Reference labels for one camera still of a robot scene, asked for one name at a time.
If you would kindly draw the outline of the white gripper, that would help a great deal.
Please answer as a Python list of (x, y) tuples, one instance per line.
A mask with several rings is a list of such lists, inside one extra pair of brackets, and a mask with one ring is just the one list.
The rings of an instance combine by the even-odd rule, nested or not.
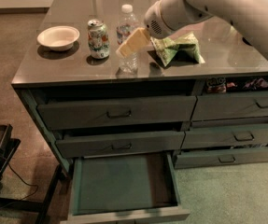
[(183, 0), (159, 0), (145, 14), (144, 24), (148, 28), (135, 29), (118, 47), (116, 54), (126, 58), (137, 53), (150, 41), (150, 36), (163, 39), (181, 29), (184, 11)]

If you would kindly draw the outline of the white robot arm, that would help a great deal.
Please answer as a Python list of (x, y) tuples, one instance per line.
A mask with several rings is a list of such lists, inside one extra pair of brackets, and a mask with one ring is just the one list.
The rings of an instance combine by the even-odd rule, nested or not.
[(125, 58), (141, 50), (149, 40), (166, 38), (179, 29), (218, 17), (228, 22), (268, 61), (268, 0), (159, 0), (117, 49)]

